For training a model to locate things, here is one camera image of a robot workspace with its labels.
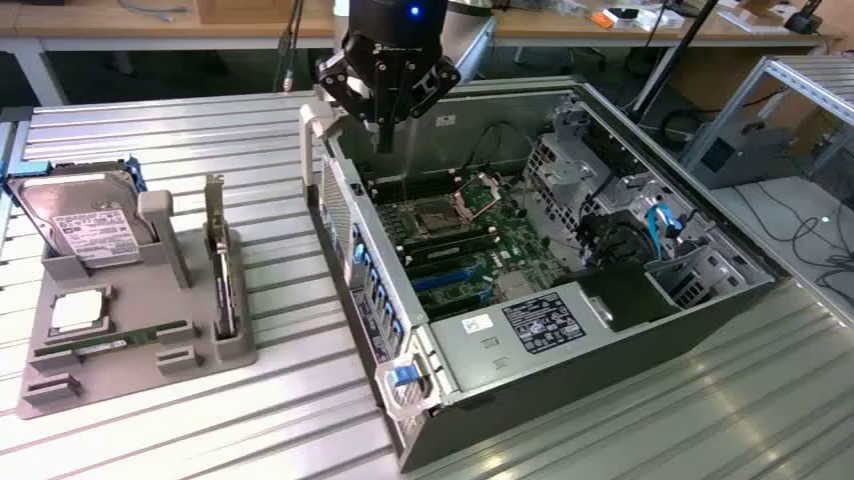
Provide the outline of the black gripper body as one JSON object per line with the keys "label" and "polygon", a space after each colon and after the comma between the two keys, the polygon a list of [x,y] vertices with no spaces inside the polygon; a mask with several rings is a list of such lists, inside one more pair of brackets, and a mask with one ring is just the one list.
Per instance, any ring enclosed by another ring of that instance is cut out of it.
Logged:
{"label": "black gripper body", "polygon": [[392,125],[419,117],[447,93],[440,35],[444,1],[352,1],[343,52],[369,90],[364,119]]}

